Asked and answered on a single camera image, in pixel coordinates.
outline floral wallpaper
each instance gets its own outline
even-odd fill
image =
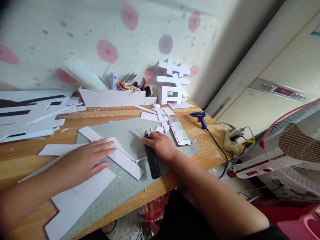
[[[154,81],[154,65],[170,57],[191,70],[191,93],[219,32],[218,18],[191,3],[13,1],[0,24],[0,89],[76,90],[77,81],[60,68],[64,60],[82,61],[97,76],[111,64],[119,79],[133,71],[138,82]],[[197,5],[208,8],[204,0]]]

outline forearm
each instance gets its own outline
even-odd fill
[[[39,174],[0,196],[0,231],[10,233],[23,219],[34,212],[38,206],[56,195],[54,182],[44,174]]]
[[[269,227],[268,219],[258,209],[181,152],[172,166],[219,237],[241,238]]]

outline blue hot glue gun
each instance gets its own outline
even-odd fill
[[[201,122],[202,125],[202,129],[207,129],[207,124],[206,121],[204,120],[204,118],[207,116],[206,112],[194,112],[191,113],[190,116],[192,117],[197,117],[198,118],[198,122]]]

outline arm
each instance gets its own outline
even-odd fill
[[[110,163],[96,163],[113,153],[108,148],[114,142],[97,142],[81,146],[66,154],[44,172],[29,178],[0,196],[0,232],[10,233],[38,206],[60,192],[78,186],[109,167]]]
[[[211,229],[224,239],[239,239],[269,227],[269,220],[224,182],[181,153],[171,139],[160,132],[142,139],[168,161],[191,191]]]

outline hand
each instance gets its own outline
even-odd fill
[[[141,141],[144,144],[152,147],[157,156],[162,160],[168,162],[174,160],[174,157],[179,150],[175,147],[168,136],[156,131],[150,133],[149,137],[151,139],[141,138]]]
[[[101,139],[69,152],[41,174],[49,182],[54,182],[52,185],[58,188],[55,189],[57,192],[78,186],[111,165],[110,162],[97,164],[116,150],[116,148],[107,149],[114,141],[106,143],[106,140],[106,138]]]

